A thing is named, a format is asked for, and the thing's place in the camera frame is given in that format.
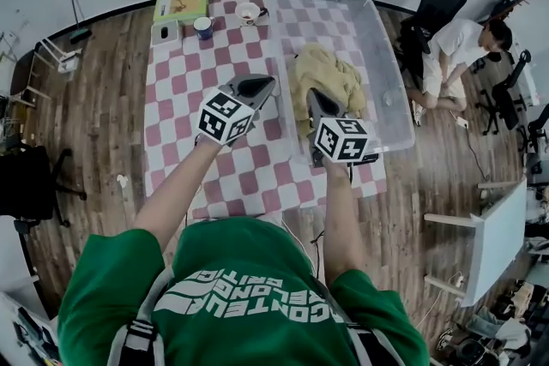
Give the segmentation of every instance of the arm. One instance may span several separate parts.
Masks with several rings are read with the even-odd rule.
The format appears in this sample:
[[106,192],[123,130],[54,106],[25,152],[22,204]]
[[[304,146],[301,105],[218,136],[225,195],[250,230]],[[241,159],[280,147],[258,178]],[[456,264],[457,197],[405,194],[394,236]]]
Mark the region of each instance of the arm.
[[379,291],[357,270],[343,273],[329,291],[353,322],[383,333],[406,366],[428,366],[427,345],[396,291]]
[[151,232],[164,251],[221,148],[222,145],[203,139],[147,199],[133,229]]
[[449,75],[449,78],[446,81],[446,87],[448,87],[450,84],[453,84],[454,81],[457,80],[460,76],[462,76],[462,73],[465,72],[466,70],[467,70],[467,65],[465,63],[459,63],[457,66],[455,66],[455,69],[452,70],[452,73]]
[[158,241],[147,231],[92,235],[59,310],[57,334],[63,364],[107,364],[114,335],[136,318],[163,268]]
[[440,55],[438,56],[438,62],[440,64],[440,69],[443,72],[443,82],[446,82],[448,79],[448,65],[449,65],[449,56],[440,49]]
[[324,226],[324,272],[326,285],[348,270],[365,269],[365,246],[354,213],[353,192],[347,167],[324,158],[328,193]]

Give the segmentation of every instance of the shoe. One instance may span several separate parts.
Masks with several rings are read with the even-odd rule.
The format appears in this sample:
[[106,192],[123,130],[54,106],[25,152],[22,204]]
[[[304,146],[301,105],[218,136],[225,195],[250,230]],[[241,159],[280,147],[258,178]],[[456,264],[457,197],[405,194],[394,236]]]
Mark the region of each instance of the shoe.
[[412,101],[412,113],[414,123],[418,127],[421,127],[421,118],[423,117],[423,115],[425,115],[425,108],[423,108],[417,102]]
[[443,350],[446,345],[452,340],[452,333],[453,331],[451,329],[447,329],[442,334],[440,334],[440,337],[438,337],[437,351]]

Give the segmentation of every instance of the blue cup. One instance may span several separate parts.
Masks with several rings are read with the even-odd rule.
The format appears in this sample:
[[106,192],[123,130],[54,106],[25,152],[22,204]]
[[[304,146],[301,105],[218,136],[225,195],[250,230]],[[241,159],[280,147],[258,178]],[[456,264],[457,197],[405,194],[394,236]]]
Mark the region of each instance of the blue cup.
[[200,40],[211,39],[214,35],[214,19],[212,17],[198,17],[192,26]]

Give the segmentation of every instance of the cable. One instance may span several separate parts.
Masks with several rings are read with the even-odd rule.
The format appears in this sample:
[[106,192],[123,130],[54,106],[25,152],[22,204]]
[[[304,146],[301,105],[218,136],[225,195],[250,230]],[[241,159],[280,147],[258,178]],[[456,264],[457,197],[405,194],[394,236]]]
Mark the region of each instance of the cable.
[[474,155],[474,161],[477,163],[477,167],[479,168],[480,174],[482,175],[482,178],[484,178],[484,181],[488,181],[488,177],[485,176],[484,172],[482,171],[482,168],[480,167],[479,163],[479,157],[477,156],[477,153],[473,150],[473,147],[471,147],[471,139],[469,138],[469,130],[465,129],[467,131],[467,144],[469,145],[469,149],[473,152]]
[[318,248],[318,240],[320,239],[320,237],[324,235],[324,229],[322,232],[320,232],[318,234],[318,237],[316,237],[315,239],[313,239],[311,241],[311,244],[313,246],[315,246],[315,249],[317,250],[317,279],[318,279],[318,273],[320,272],[320,249]]
[[311,262],[311,269],[314,270],[315,269],[315,264],[313,263],[311,257],[309,256],[309,254],[307,253],[307,250],[305,250],[305,246],[303,245],[303,243],[301,243],[301,240],[299,238],[297,238],[294,233],[292,232],[292,230],[288,227],[288,225],[286,224],[286,222],[284,221],[284,219],[281,219],[282,221],[282,224],[284,225],[284,227],[286,227],[286,230],[290,233],[290,235],[292,235],[293,239],[295,239],[299,245],[301,246],[301,249],[303,249],[303,253],[305,253],[305,256],[309,259],[309,261]]
[[[449,277],[449,279],[446,281],[446,282],[450,282],[456,275],[460,274],[461,276],[463,275],[462,272],[457,272],[456,274],[453,274],[452,276]],[[438,299],[440,299],[440,295],[443,293],[443,290],[439,291],[438,292],[438,295],[437,295],[437,298],[435,299],[435,302],[432,303],[431,307],[429,308],[429,311],[427,311],[427,313],[423,316],[423,319],[421,319],[419,321],[419,323],[415,326],[415,329],[418,329],[419,326],[425,321],[425,319],[427,318],[427,316],[429,315],[429,313],[432,312],[432,309],[435,308],[435,305],[437,304],[438,302]]]

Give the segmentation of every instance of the black and white marker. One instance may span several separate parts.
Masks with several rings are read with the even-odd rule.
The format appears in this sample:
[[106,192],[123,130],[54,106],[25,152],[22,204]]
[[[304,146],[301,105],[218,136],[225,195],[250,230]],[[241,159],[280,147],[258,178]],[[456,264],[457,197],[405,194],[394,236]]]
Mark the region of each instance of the black and white marker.
[[369,131],[368,124],[361,119],[323,117],[315,146],[332,162],[360,162],[368,147]]
[[248,105],[215,88],[200,104],[197,128],[210,139],[225,145],[248,131],[255,113]]

